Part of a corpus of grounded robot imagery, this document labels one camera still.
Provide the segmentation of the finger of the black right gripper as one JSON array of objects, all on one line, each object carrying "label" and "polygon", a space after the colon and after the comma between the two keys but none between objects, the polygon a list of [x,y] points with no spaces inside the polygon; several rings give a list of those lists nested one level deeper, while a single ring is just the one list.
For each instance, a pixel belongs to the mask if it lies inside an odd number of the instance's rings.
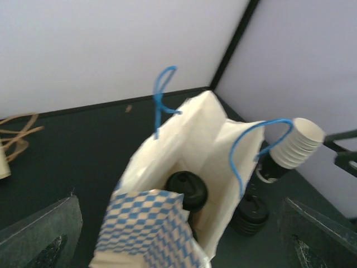
[{"label": "finger of the black right gripper", "polygon": [[334,164],[354,177],[356,177],[356,166],[352,162],[356,162],[356,151],[350,151],[336,144],[336,141],[355,138],[356,130],[351,130],[327,135],[324,140],[324,146],[336,152]]}]

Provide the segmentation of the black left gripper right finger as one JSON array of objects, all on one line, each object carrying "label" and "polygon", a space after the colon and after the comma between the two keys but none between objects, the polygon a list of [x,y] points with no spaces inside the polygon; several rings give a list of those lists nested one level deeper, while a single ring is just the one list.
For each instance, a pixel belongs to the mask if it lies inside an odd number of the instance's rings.
[{"label": "black left gripper right finger", "polygon": [[290,267],[356,267],[356,232],[286,198],[278,230]]}]

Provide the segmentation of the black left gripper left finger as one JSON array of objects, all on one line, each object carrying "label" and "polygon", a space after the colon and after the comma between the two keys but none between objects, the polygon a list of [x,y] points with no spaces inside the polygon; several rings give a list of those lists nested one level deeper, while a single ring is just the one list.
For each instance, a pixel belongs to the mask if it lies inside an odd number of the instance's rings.
[{"label": "black left gripper left finger", "polygon": [[1,267],[69,267],[83,219],[76,195],[1,230]]}]

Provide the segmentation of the stack of black cup lids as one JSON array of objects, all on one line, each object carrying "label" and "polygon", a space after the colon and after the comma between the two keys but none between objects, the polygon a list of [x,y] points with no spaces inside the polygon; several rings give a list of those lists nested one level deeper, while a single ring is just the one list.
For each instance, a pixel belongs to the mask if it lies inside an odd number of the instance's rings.
[{"label": "stack of black cup lids", "polygon": [[266,225],[269,209],[256,195],[245,194],[230,221],[231,227],[242,236],[256,235]]}]

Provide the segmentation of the black branded paper cup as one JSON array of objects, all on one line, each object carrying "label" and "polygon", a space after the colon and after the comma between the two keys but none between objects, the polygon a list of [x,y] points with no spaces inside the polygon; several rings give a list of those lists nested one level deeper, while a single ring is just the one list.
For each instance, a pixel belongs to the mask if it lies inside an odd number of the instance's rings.
[{"label": "black branded paper cup", "polygon": [[183,194],[183,209],[193,213],[200,211],[208,200],[205,182],[190,171],[173,173],[165,183],[165,190]]}]

